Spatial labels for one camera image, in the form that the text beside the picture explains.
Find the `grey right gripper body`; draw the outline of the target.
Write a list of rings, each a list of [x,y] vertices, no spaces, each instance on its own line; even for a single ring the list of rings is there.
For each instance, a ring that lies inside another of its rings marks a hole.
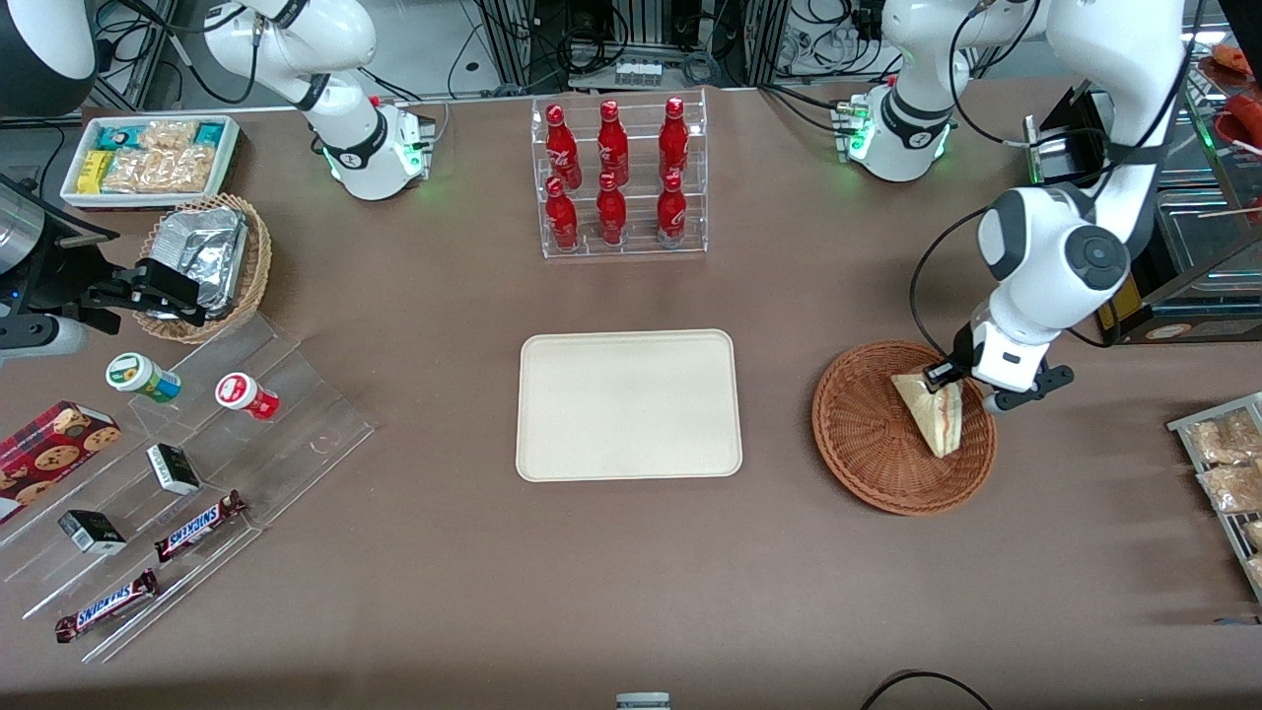
[[[101,228],[3,179],[3,303],[10,315],[68,318],[100,332],[117,332],[121,318],[87,298],[98,282],[114,277],[117,266],[100,243],[119,240]]]

